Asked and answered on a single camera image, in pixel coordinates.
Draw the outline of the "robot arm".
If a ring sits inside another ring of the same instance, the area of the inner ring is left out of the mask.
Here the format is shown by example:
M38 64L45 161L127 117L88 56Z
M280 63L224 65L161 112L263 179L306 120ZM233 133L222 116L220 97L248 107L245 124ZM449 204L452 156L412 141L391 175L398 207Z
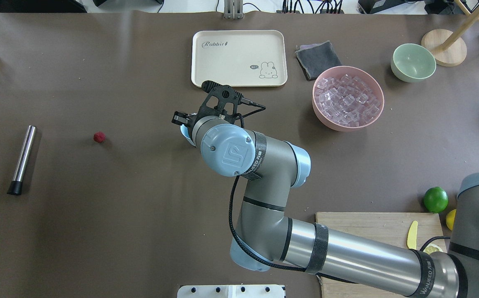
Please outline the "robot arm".
M307 152L234 124L237 115L209 111L175 112L172 123L200 149L206 164L224 176L247 178L237 224L231 224L231 257L251 270L270 267L368 286L403 298L479 298L479 173L461 183L457 217L446 251L431 241L403 247L383 243L379 220L390 215L319 213L318 223L286 217L287 195L302 185L311 161Z

